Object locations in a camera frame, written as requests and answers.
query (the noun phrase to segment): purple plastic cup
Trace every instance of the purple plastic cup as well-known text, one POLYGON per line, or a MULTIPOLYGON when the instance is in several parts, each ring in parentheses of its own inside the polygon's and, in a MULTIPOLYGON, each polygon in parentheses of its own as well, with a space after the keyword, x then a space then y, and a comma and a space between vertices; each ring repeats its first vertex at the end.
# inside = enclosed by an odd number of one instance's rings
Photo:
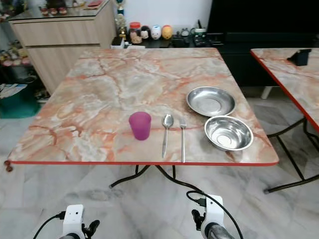
POLYGON ((150 135, 152 117, 146 112, 136 112, 129 118, 134 137, 145 140, 150 135))

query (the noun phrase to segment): black cable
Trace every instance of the black cable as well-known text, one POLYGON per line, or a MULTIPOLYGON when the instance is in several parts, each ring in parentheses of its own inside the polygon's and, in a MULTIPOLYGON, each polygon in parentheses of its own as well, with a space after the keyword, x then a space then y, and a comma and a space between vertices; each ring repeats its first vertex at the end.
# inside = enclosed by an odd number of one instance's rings
POLYGON ((206 196, 206 197, 209 198, 210 200, 214 201, 222 210, 224 210, 224 212, 225 212, 225 213, 229 216, 229 218, 233 221, 233 223, 234 223, 234 225, 235 225, 235 227, 236 227, 236 229, 237 229, 237 231, 238 231, 238 234, 239 234, 240 239, 244 239, 244 238, 243 238, 243 235, 242 235, 242 233, 241 233, 241 231, 240 231, 240 229, 239 229, 239 226, 238 226, 238 224, 237 224, 237 222, 236 222, 236 220, 235 220, 235 219, 233 218, 233 216, 229 213, 229 211, 227 211, 227 209, 223 207, 223 205, 221 205, 217 200, 215 200, 214 198, 210 197, 209 195, 207 195, 207 194, 204 193, 204 192, 195 191, 195 190, 194 190, 194 191, 188 191, 188 192, 186 193, 186 196, 187 196, 189 199, 191 199, 192 201, 196 202, 196 203, 198 202, 198 200, 193 199, 192 197, 190 197, 190 196, 189 196, 190 193, 198 193, 198 194, 203 195, 203 196, 206 196))
POLYGON ((63 220, 65 217, 65 211, 53 216, 53 217, 50 217, 48 220, 46 220, 39 228, 39 230, 36 232, 36 234, 34 235, 33 239, 36 239, 36 237, 38 236, 38 234, 40 233, 40 231, 42 230, 42 228, 49 222, 51 221, 52 219, 54 218, 59 218, 61 220, 63 220))

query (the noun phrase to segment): spoon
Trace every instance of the spoon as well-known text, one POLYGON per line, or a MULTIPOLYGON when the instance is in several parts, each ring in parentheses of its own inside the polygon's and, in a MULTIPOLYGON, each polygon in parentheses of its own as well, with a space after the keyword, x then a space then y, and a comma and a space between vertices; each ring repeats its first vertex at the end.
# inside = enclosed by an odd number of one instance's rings
POLYGON ((165 130, 165 135, 164 135, 163 148, 162 148, 162 152, 161 152, 162 158, 165 158, 165 155, 166 155, 168 129, 170 127, 172 127, 173 124, 174 124, 173 116, 166 114, 166 116, 163 118, 163 126, 166 128, 166 130, 165 130))

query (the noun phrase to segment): jar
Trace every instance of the jar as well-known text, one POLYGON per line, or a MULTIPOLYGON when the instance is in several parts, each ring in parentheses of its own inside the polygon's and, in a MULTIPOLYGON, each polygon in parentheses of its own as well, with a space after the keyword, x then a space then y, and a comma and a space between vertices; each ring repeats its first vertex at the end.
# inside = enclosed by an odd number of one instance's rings
POLYGON ((130 38, 133 44, 140 44, 142 42, 141 24, 138 21, 130 23, 130 38))

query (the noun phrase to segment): glass countertop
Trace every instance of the glass countertop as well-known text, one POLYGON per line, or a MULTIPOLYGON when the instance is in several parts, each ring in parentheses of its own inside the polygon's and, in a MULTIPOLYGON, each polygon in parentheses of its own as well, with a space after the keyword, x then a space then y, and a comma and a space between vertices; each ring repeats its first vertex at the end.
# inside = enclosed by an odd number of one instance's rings
POLYGON ((30 8, 29 10, 20 13, 17 16, 14 16, 9 19, 9 21, 14 20, 30 20, 30 19, 53 19, 53 18, 66 18, 66 17, 92 17, 96 16, 99 11, 108 3, 109 0, 105 0, 99 9, 84 9, 84 6, 79 7, 68 7, 67 8, 67 14, 61 15, 52 15, 49 13, 48 16, 42 15, 40 8, 34 7, 30 8))

